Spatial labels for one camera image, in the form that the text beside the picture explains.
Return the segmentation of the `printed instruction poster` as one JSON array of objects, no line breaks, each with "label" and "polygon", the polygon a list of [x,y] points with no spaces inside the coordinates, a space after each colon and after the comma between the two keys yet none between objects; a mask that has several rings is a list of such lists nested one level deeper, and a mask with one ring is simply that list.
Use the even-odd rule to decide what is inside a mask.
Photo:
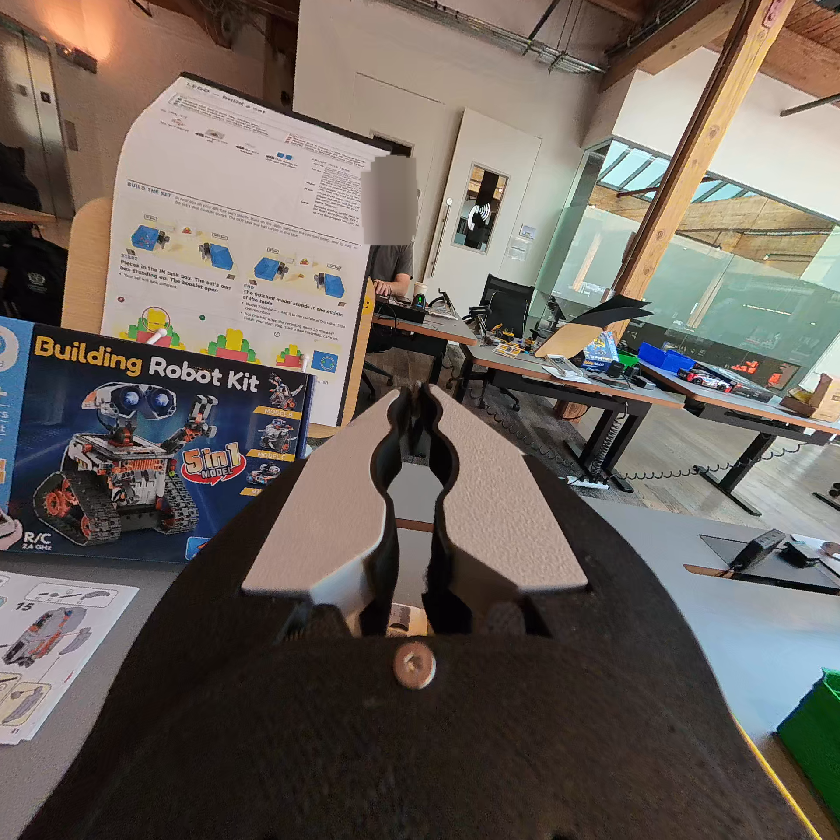
[{"label": "printed instruction poster", "polygon": [[311,420],[336,427],[370,254],[361,175],[389,150],[182,73],[126,134],[101,333],[162,312],[207,361],[311,372]]}]

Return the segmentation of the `wooden pillar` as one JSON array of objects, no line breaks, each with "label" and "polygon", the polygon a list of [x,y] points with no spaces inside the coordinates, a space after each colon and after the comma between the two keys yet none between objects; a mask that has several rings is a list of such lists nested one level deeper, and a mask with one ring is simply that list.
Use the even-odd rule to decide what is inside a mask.
[{"label": "wooden pillar", "polygon": [[718,250],[681,234],[679,223],[792,8],[792,2],[694,2],[681,15],[686,19],[682,30],[667,43],[656,42],[660,52],[683,53],[686,46],[678,38],[686,39],[690,28],[706,23],[714,35],[725,36],[673,153],[647,153],[646,167],[655,160],[665,163],[656,177],[658,190],[644,202],[635,227],[622,229],[626,238],[610,264],[606,246],[617,247],[621,217],[617,210],[596,206],[593,198],[606,172],[607,146],[619,137],[612,131],[584,151],[540,269],[534,318],[569,322],[620,295],[645,301],[637,306],[656,315],[663,305],[671,309],[668,298],[687,302],[690,286],[700,280],[718,282],[731,258],[712,257]]}]

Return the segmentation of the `instruction booklet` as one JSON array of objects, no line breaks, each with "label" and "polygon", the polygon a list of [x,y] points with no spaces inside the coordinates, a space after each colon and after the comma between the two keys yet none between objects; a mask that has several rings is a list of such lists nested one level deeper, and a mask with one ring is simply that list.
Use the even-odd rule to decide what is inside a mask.
[{"label": "instruction booklet", "polygon": [[30,740],[138,589],[1,573],[1,743]]}]

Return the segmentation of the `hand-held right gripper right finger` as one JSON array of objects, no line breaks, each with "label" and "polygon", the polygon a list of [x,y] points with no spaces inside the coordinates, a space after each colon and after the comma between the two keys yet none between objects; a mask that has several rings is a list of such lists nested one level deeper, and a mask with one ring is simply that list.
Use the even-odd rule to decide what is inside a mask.
[{"label": "hand-held right gripper right finger", "polygon": [[547,636],[534,597],[588,580],[531,470],[540,467],[436,385],[420,389],[441,484],[423,607],[436,635]]}]

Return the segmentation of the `grey desk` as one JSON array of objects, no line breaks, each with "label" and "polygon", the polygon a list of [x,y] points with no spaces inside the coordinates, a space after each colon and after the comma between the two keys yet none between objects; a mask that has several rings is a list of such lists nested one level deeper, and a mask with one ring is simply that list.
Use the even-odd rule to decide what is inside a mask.
[{"label": "grey desk", "polygon": [[239,590],[300,473],[171,584],[20,838],[812,838],[690,625],[569,490],[589,584],[436,633],[436,674],[338,609]]}]

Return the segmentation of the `black office chair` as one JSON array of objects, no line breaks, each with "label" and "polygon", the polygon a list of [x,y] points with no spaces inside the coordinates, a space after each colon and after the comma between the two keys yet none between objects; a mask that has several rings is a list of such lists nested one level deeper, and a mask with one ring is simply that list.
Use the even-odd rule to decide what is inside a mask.
[{"label": "black office chair", "polygon": [[502,327],[504,333],[521,339],[526,330],[533,292],[533,287],[489,274],[480,300],[480,306],[487,309],[487,314],[483,316],[486,331]]}]

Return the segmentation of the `green storage bin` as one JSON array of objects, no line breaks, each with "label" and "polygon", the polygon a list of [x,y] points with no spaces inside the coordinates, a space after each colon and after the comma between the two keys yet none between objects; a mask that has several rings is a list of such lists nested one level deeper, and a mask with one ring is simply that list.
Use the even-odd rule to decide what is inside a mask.
[{"label": "green storage bin", "polygon": [[839,817],[839,672],[822,676],[777,729],[780,740]]}]

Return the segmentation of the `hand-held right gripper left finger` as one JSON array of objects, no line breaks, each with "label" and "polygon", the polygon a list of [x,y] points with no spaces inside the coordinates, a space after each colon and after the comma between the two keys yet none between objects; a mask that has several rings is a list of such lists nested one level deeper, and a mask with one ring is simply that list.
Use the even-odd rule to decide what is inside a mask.
[{"label": "hand-held right gripper left finger", "polygon": [[385,635],[400,554],[389,487],[411,412],[410,391],[393,389],[307,458],[243,593],[335,606]]}]

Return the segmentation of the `blue toy box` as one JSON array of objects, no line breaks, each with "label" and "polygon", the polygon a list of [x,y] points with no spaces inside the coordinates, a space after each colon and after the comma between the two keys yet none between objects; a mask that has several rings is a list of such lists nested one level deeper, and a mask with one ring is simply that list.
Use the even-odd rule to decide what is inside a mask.
[{"label": "blue toy box", "polygon": [[614,364],[622,364],[611,331],[602,331],[582,351],[582,361],[577,366],[587,374],[606,374]]}]

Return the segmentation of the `wooden board with black flap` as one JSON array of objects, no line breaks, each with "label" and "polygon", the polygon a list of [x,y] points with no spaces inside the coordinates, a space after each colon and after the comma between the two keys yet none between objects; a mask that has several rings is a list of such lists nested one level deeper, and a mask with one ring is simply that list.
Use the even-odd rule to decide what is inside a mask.
[{"label": "wooden board with black flap", "polygon": [[536,359],[559,355],[569,360],[618,322],[646,317],[647,301],[615,294],[598,306],[567,322],[533,352]]}]

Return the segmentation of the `black backpack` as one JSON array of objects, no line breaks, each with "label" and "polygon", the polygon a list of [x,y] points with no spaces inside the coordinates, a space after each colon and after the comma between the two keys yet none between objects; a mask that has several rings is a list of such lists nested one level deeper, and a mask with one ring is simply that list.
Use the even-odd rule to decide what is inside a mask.
[{"label": "black backpack", "polygon": [[1,224],[1,314],[59,327],[68,251],[27,223]]}]

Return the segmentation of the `blue storage bin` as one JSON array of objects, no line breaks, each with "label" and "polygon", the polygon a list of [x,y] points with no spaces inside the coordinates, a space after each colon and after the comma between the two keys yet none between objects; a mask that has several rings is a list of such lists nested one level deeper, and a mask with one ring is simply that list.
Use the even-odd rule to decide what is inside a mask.
[{"label": "blue storage bin", "polygon": [[637,358],[641,364],[674,375],[679,371],[691,371],[696,365],[693,359],[676,350],[662,350],[646,342],[639,345]]}]

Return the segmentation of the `toy race car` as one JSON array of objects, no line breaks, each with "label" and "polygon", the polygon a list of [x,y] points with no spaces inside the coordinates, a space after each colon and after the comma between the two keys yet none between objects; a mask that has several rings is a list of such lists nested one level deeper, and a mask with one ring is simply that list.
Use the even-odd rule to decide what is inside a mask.
[{"label": "toy race car", "polygon": [[730,369],[712,364],[694,362],[677,370],[680,379],[694,385],[701,385],[711,390],[731,393],[761,403],[770,403],[773,394],[767,388],[758,385]]}]

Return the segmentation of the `white door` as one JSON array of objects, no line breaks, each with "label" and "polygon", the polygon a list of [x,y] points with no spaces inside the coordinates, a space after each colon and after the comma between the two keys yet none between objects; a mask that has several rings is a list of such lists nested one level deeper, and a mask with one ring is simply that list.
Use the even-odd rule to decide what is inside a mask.
[{"label": "white door", "polygon": [[480,303],[488,275],[501,276],[541,143],[478,111],[463,113],[425,277],[461,315]]}]

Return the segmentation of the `background desk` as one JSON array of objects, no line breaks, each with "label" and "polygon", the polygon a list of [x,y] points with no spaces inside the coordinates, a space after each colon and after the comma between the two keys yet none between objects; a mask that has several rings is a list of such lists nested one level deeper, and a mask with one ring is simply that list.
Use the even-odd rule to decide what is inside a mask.
[{"label": "background desk", "polygon": [[446,319],[428,312],[419,322],[411,320],[409,312],[407,307],[385,303],[374,310],[366,351],[378,353],[395,348],[425,355],[432,360],[426,382],[435,384],[448,345],[477,346],[478,339],[461,318]]},{"label": "background desk", "polygon": [[727,468],[720,468],[721,477],[715,477],[711,468],[696,468],[696,473],[705,481],[754,517],[759,517],[761,511],[741,499],[735,489],[761,458],[770,452],[777,438],[788,438],[798,445],[823,447],[839,435],[837,422],[828,423],[794,415],[785,411],[778,402],[762,403],[714,391],[644,362],[640,364],[640,369],[648,379],[663,389],[684,396],[684,408],[695,417],[756,433],[754,440],[737,461]]},{"label": "background desk", "polygon": [[560,403],[581,404],[602,411],[591,435],[579,447],[563,443],[587,480],[605,480],[622,492],[633,494],[631,482],[616,471],[643,420],[653,406],[681,410],[683,399],[657,387],[643,388],[621,381],[603,383],[588,379],[569,381],[552,375],[546,360],[508,358],[485,347],[461,344],[465,359],[454,385],[453,396],[463,403],[471,382],[486,382],[498,390],[544,396]]}]

